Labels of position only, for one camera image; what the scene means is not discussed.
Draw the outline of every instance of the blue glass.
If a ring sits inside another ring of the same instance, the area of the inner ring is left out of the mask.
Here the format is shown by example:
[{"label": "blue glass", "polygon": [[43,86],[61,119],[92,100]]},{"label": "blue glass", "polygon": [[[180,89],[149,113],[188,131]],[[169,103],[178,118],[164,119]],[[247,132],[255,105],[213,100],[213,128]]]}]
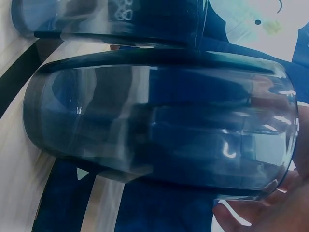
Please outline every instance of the blue glass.
[{"label": "blue glass", "polygon": [[281,182],[298,131],[280,64],[182,49],[49,63],[29,83],[24,123],[38,147],[105,177],[246,200]]},{"label": "blue glass", "polygon": [[208,0],[13,0],[24,36],[130,46],[197,46]]}]

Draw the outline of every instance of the black stripe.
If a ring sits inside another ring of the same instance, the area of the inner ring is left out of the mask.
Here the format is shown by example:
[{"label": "black stripe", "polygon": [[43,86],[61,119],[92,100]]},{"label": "black stripe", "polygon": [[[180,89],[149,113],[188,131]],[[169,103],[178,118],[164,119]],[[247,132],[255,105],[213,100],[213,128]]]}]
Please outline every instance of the black stripe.
[{"label": "black stripe", "polygon": [[0,78],[0,118],[27,80],[62,43],[62,40],[37,40],[3,74]]}]

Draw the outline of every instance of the white stripe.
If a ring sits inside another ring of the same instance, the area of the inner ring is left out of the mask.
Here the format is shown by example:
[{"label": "white stripe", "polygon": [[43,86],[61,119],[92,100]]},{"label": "white stripe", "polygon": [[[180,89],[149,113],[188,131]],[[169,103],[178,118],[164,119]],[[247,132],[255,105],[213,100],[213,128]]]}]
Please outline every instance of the white stripe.
[{"label": "white stripe", "polygon": [[297,105],[300,105],[300,106],[305,106],[305,107],[309,107],[309,104],[308,103],[304,103],[304,102],[300,102],[300,101],[297,101]]}]

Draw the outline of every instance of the blue fabric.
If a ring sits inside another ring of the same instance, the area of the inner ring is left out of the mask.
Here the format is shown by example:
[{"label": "blue fabric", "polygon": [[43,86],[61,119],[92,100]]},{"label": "blue fabric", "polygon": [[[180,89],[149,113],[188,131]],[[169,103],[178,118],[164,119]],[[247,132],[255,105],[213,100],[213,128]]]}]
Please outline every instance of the blue fabric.
[{"label": "blue fabric", "polygon": [[79,232],[96,175],[77,179],[76,166],[57,159],[42,196],[33,232]]}]

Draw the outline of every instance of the finger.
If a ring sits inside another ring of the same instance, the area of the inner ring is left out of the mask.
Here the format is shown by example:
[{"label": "finger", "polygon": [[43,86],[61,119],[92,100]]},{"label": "finger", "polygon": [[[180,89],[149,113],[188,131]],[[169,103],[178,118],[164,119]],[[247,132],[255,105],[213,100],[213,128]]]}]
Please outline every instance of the finger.
[{"label": "finger", "polygon": [[228,204],[239,216],[251,224],[255,223],[260,218],[261,214],[267,209],[267,206],[254,201],[228,201]]},{"label": "finger", "polygon": [[278,186],[278,189],[287,191],[291,187],[298,185],[301,182],[301,178],[298,171],[288,171],[283,182]]},{"label": "finger", "polygon": [[244,228],[221,203],[213,208],[213,214],[225,232],[240,232]]},{"label": "finger", "polygon": [[275,190],[268,197],[266,197],[265,199],[262,199],[260,203],[262,203],[265,206],[271,206],[271,205],[282,202],[285,199],[285,197],[286,195],[284,192],[281,192],[280,190]]},{"label": "finger", "polygon": [[309,179],[309,107],[298,106],[299,132],[293,161],[303,180]]}]

